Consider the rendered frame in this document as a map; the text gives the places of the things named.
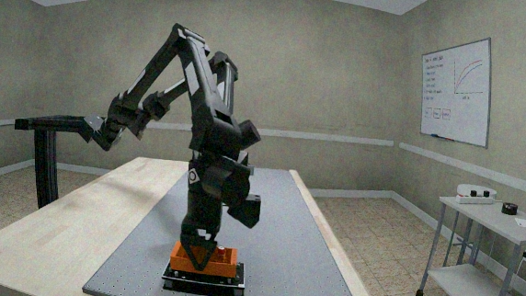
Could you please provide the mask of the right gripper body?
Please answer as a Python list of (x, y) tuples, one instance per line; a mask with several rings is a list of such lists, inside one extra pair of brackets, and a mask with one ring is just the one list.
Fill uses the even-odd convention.
[(221, 224), (212, 225), (200, 223), (200, 197), (209, 197), (206, 193), (195, 192), (188, 189), (188, 213), (186, 213), (182, 224), (180, 239), (205, 243), (206, 236), (196, 235), (196, 229), (206, 230), (206, 234), (217, 234), (220, 232)]

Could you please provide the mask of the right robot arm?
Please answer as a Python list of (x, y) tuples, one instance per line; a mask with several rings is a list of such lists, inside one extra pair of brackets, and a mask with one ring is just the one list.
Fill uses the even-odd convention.
[(206, 58), (209, 54), (201, 35), (176, 23), (131, 87), (113, 98), (108, 120), (95, 134), (107, 147), (117, 141), (123, 134), (121, 127), (131, 127), (137, 120), (143, 95), (178, 56), (192, 111), (189, 149), (214, 157), (199, 155), (189, 161), (188, 189), (209, 196), (200, 197), (200, 223), (220, 225), (224, 203), (230, 216), (252, 229), (260, 221), (261, 197), (249, 194), (250, 168), (234, 160), (242, 146), (242, 132), (223, 103)]

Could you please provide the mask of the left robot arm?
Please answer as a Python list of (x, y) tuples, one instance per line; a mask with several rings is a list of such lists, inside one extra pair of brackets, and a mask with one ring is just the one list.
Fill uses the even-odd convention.
[[(214, 56), (208, 60), (208, 63), (212, 70), (212, 74), (217, 74), (216, 85), (223, 103), (228, 107), (232, 118), (234, 118), (234, 82), (238, 80), (238, 68), (234, 65), (228, 55), (221, 51), (214, 53)], [(143, 136), (143, 131), (147, 128), (147, 123), (150, 120), (158, 121), (163, 118), (171, 108), (170, 103), (187, 91), (185, 79), (182, 78), (167, 90), (160, 93), (156, 91), (149, 95), (143, 101), (143, 109), (139, 113), (135, 123), (132, 125), (133, 128)], [(261, 141), (257, 128), (251, 121), (249, 121), (250, 120), (245, 120), (238, 124), (239, 128), (241, 127), (240, 131), (242, 132), (241, 151), (244, 151), (256, 142)]]

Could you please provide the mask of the orange tube carrier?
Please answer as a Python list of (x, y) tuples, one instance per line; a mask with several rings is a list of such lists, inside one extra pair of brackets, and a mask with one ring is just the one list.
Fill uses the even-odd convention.
[[(184, 247), (182, 247), (182, 244), (180, 243), (180, 241), (177, 241), (170, 255), (171, 268), (176, 269), (176, 270), (187, 271), (187, 272), (235, 278), (237, 248), (225, 247), (224, 257), (226, 258), (223, 258), (223, 257), (218, 257), (218, 247), (219, 246), (215, 248), (214, 250), (215, 252), (213, 252), (205, 269), (203, 271), (198, 271), (194, 268), (191, 260), (189, 259), (189, 256), (187, 255)], [(203, 247), (198, 247), (198, 246), (191, 246), (191, 250), (194, 256), (197, 258), (198, 264), (201, 264), (202, 262), (201, 260), (203, 260), (203, 258), (205, 257), (207, 253), (207, 249)]]

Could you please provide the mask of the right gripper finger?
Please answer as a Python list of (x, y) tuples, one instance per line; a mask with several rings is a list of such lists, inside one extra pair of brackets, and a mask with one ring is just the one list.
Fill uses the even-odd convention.
[[(188, 254), (194, 268), (198, 271), (203, 271), (207, 263), (209, 262), (215, 248), (217, 247), (218, 241), (206, 240), (205, 243), (199, 243), (199, 242), (193, 242), (193, 241), (187, 241), (187, 240), (180, 239), (180, 243), (182, 244), (186, 253)], [(205, 249), (208, 250), (201, 264), (198, 264), (197, 259), (191, 250), (190, 245), (204, 247)]]
[[(193, 233), (193, 234), (199, 235), (198, 229), (196, 229), (196, 232), (195, 232), (195, 233)], [(217, 234), (216, 234), (216, 235), (217, 235)], [(215, 237), (216, 237), (216, 235), (212, 235), (212, 234), (211, 234), (211, 236), (210, 236), (210, 239), (209, 239), (209, 240), (214, 240), (214, 239), (215, 239)]]

